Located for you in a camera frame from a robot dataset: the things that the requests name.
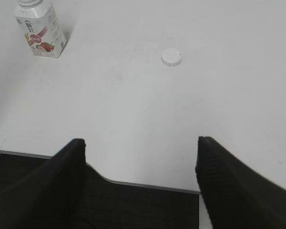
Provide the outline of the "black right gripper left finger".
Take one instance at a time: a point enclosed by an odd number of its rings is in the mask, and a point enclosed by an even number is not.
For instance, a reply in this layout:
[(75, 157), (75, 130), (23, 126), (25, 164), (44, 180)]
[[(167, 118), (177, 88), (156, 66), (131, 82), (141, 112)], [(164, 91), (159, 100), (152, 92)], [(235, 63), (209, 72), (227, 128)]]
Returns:
[(75, 229), (86, 180), (85, 141), (73, 139), (0, 191), (0, 229)]

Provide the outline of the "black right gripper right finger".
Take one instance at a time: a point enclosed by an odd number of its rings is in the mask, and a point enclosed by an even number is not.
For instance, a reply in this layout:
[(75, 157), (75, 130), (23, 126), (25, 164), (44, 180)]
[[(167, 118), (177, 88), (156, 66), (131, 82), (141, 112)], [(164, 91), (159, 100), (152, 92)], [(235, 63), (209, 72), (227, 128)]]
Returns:
[(286, 190), (213, 138), (199, 137), (195, 171), (214, 229), (286, 229)]

